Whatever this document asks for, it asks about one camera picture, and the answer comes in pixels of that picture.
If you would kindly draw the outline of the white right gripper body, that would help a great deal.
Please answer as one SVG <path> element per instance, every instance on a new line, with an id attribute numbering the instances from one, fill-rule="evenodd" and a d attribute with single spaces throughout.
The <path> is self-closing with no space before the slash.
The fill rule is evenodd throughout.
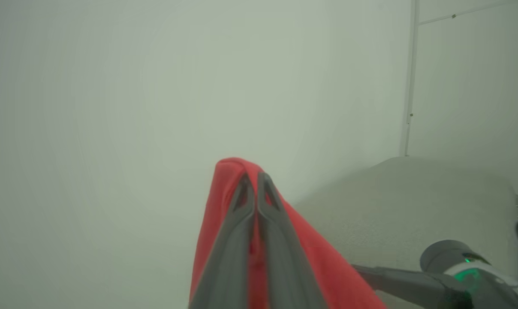
<path id="1" fill-rule="evenodd" d="M 420 268 L 451 276 L 463 284 L 471 295 L 473 309 L 518 309 L 514 284 L 508 284 L 488 260 L 461 241 L 431 244 L 421 255 Z"/>

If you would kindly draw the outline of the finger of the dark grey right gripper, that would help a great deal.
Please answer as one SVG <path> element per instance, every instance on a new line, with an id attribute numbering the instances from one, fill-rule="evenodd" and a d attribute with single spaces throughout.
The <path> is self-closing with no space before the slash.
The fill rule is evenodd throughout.
<path id="1" fill-rule="evenodd" d="M 457 303 L 456 282 L 448 275 L 353 265 L 373 290 L 409 303 Z"/>

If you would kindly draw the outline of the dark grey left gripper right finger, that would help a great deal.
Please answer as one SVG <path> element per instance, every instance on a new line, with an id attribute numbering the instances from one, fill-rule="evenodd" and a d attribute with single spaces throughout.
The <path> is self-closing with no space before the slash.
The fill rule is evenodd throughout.
<path id="1" fill-rule="evenodd" d="M 258 174 L 257 211 L 270 309 L 328 309 L 294 225 L 266 173 Z"/>

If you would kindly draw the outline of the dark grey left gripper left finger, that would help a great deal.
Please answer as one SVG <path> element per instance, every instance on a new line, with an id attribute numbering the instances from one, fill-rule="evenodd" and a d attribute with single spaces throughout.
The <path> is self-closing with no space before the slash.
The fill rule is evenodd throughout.
<path id="1" fill-rule="evenodd" d="M 248 259 L 254 213 L 253 185 L 244 174 L 238 180 L 188 309 L 248 309 Z"/>

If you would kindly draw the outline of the red clothing item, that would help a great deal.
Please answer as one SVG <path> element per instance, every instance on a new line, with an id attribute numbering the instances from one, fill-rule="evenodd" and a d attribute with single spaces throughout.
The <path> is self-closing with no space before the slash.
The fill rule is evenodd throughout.
<path id="1" fill-rule="evenodd" d="M 259 231 L 257 211 L 259 173 L 265 171 L 241 158 L 226 158 L 216 164 L 196 247 L 189 301 L 198 285 L 237 183 L 241 176 L 247 174 L 255 194 L 253 238 L 249 246 L 248 259 L 248 309 L 270 309 L 266 250 Z M 284 200 L 279 191 L 278 194 L 292 221 L 328 309 L 385 309 L 383 302 L 357 270 Z"/>

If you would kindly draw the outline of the white wall corner strip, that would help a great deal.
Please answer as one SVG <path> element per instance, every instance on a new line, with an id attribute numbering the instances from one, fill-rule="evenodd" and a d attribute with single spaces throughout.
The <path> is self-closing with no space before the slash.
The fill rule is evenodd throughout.
<path id="1" fill-rule="evenodd" d="M 404 96 L 404 118 L 401 133 L 399 155 L 409 156 L 408 147 L 413 117 L 413 95 L 416 74 L 416 55 L 418 43 L 418 28 L 420 23 L 420 2 L 421 0 L 410 0 L 410 37 L 407 59 L 406 89 Z"/>

